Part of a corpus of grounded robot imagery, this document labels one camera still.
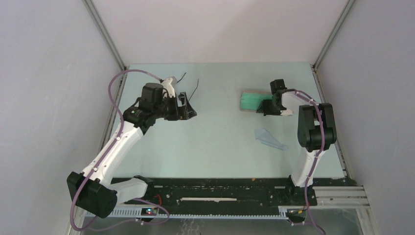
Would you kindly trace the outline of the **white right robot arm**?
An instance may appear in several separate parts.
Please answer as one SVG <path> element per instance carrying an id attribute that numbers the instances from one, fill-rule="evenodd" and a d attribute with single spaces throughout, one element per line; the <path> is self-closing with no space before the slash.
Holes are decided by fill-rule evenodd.
<path id="1" fill-rule="evenodd" d="M 300 146 L 299 163 L 291 174 L 292 187 L 285 190 L 285 200 L 292 205 L 304 199 L 301 188 L 308 189 L 320 159 L 337 141 L 333 106 L 319 103 L 304 91 L 288 89 L 284 80 L 270 82 L 271 98 L 264 99 L 257 113 L 264 116 L 298 116 L 297 138 Z"/>

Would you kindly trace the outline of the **light blue cleaning cloth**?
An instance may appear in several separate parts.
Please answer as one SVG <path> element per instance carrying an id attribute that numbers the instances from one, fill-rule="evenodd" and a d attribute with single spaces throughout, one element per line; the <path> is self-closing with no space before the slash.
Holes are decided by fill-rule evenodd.
<path id="1" fill-rule="evenodd" d="M 255 139 L 264 145 L 284 151 L 289 149 L 287 145 L 280 143 L 269 131 L 264 128 L 255 129 L 254 134 Z"/>

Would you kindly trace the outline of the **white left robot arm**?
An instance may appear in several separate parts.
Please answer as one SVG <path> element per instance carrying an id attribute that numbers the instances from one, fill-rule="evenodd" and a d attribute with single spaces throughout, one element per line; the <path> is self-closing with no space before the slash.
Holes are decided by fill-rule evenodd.
<path id="1" fill-rule="evenodd" d="M 197 116 L 187 94 L 177 94 L 167 81 L 146 83 L 141 96 L 124 111 L 121 121 L 97 157 L 81 173 L 72 172 L 67 178 L 70 196 L 76 206 L 106 218 L 121 203 L 137 198 L 143 204 L 154 200 L 151 181 L 141 176 L 113 183 L 115 171 L 131 148 L 158 119 L 188 120 Z"/>

